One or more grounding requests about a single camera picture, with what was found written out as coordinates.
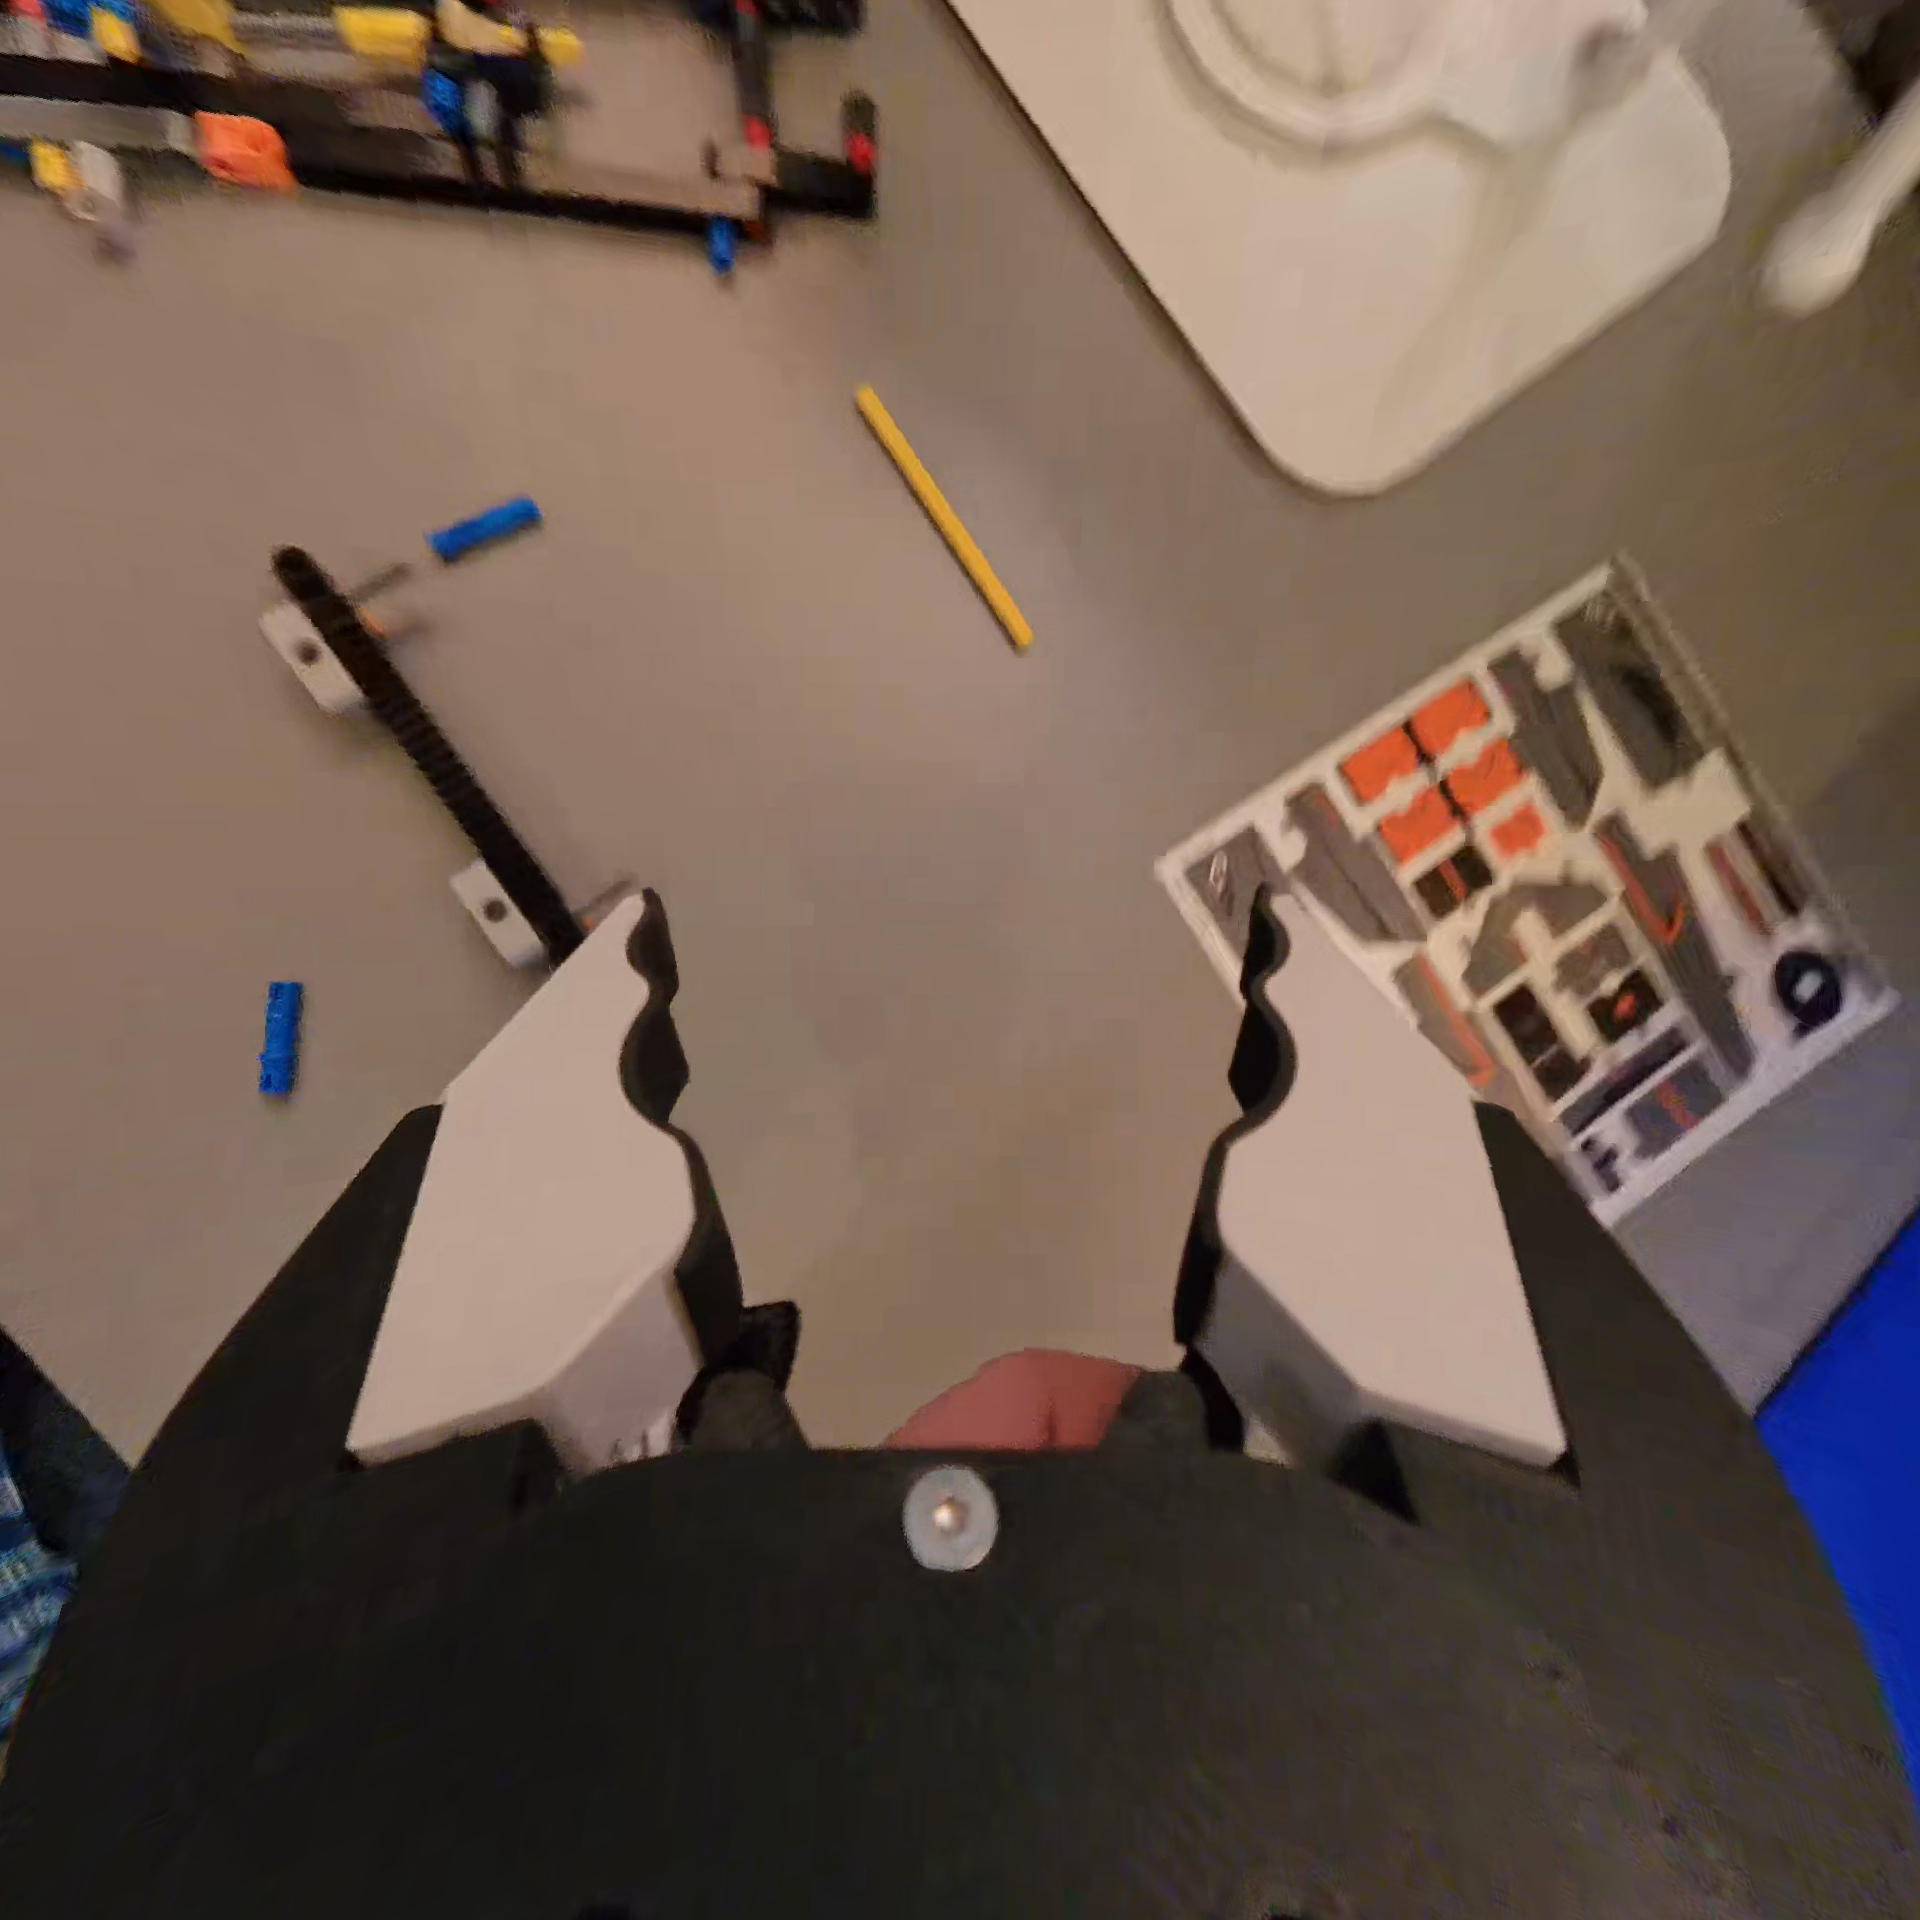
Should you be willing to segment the toy brick vehicle chassis assembly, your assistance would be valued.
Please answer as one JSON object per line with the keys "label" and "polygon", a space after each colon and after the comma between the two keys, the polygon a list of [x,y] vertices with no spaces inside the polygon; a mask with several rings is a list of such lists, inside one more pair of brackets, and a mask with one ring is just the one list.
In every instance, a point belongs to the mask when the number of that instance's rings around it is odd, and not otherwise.
{"label": "toy brick vehicle chassis assembly", "polygon": [[9,0],[0,142],[98,251],[132,251],[132,168],[226,189],[472,210],[565,228],[676,228],[733,273],[770,214],[877,214],[877,106],[839,91],[835,156],[779,139],[770,43],[856,40],[856,0],[684,10],[733,74],[733,133],[698,168],[565,159],[582,34],[556,10],[160,10]]}

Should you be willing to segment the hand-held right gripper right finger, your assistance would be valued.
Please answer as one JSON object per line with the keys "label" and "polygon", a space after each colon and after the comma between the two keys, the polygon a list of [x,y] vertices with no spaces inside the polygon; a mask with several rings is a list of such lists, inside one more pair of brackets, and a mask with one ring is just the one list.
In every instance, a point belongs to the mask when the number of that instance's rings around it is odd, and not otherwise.
{"label": "hand-held right gripper right finger", "polygon": [[1285,1472],[1368,1424],[1554,1472],[1571,1424],[1475,1091],[1292,890],[1245,905],[1229,1100],[1173,1328],[1240,1428]]}

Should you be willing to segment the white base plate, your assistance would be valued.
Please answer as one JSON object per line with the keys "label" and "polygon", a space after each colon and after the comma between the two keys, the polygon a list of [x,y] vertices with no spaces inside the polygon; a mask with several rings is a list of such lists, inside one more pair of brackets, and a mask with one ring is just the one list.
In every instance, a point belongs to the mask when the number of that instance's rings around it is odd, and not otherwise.
{"label": "white base plate", "polygon": [[1535,156],[1409,133],[1305,156],[1223,106],[1166,0],[957,0],[1240,427],[1374,499],[1677,282],[1727,214],[1684,43]]}

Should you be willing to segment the yellow toy axle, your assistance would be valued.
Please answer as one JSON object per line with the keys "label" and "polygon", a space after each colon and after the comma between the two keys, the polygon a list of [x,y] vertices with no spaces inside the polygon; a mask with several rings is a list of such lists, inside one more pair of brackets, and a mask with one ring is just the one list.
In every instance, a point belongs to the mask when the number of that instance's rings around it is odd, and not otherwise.
{"label": "yellow toy axle", "polygon": [[950,487],[935,481],[935,463],[916,460],[916,442],[899,437],[899,424],[877,409],[877,387],[868,386],[856,395],[868,437],[884,452],[897,481],[907,487],[907,504],[922,510],[922,525],[950,546],[950,557],[964,564],[970,597],[991,610],[1006,648],[1029,648],[1029,617],[1016,610],[1016,597],[1001,586],[991,557],[982,554],[982,532],[957,517]]}

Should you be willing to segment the blue flat object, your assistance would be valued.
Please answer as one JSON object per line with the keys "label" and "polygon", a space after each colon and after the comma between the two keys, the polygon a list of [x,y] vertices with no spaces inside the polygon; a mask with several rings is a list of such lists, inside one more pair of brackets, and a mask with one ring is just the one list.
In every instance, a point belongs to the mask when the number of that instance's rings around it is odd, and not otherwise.
{"label": "blue flat object", "polygon": [[1757,1398],[1920,1778],[1920,1220]]}

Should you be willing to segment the clear acrylic stand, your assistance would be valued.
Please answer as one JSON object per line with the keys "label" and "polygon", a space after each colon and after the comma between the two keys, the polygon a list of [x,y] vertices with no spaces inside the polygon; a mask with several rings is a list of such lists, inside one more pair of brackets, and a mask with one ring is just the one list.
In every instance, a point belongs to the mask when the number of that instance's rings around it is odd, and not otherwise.
{"label": "clear acrylic stand", "polygon": [[[1368,156],[1454,133],[1535,156],[1648,85],[1653,55],[1711,10],[1648,0],[1173,0],[1191,74],[1305,156]],[[1920,85],[1775,228],[1757,294],[1775,316],[1839,306],[1920,186]]]}

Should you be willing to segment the sticker sheet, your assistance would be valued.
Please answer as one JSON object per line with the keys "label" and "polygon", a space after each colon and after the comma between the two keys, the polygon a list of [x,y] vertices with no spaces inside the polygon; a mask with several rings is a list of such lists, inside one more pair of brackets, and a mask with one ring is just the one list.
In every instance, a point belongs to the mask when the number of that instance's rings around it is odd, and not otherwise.
{"label": "sticker sheet", "polygon": [[1630,557],[1191,827],[1153,876],[1223,986],[1252,890],[1298,896],[1598,1226],[1895,1008]]}

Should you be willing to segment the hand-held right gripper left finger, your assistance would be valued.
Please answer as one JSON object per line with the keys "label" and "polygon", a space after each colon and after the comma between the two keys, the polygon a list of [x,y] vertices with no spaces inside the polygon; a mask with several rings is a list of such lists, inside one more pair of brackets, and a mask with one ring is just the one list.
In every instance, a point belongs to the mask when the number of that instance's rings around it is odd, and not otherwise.
{"label": "hand-held right gripper left finger", "polygon": [[676,1122],[676,996],[676,923],[645,890],[441,1084],[347,1428],[362,1472],[512,1424],[556,1472],[688,1443],[688,1393],[740,1328],[740,1260]]}

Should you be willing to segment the black toy gear rack assembly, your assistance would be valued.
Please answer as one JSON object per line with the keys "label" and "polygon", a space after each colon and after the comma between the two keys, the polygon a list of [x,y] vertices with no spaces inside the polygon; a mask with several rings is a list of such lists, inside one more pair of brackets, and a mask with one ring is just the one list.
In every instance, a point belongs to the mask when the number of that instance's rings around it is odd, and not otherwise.
{"label": "black toy gear rack assembly", "polygon": [[505,923],[529,923],[534,953],[556,974],[588,940],[588,923],[573,916],[573,905],[556,896],[556,876],[541,872],[541,854],[512,834],[512,817],[472,784],[472,768],[453,746],[453,734],[411,696],[411,683],[390,666],[390,648],[365,627],[365,610],[297,546],[274,554],[274,586],[311,627],[311,648],[362,690],[365,718],[425,784],[425,793],[441,800],[441,817],[466,834],[466,849],[483,867],[483,905],[498,896]]}

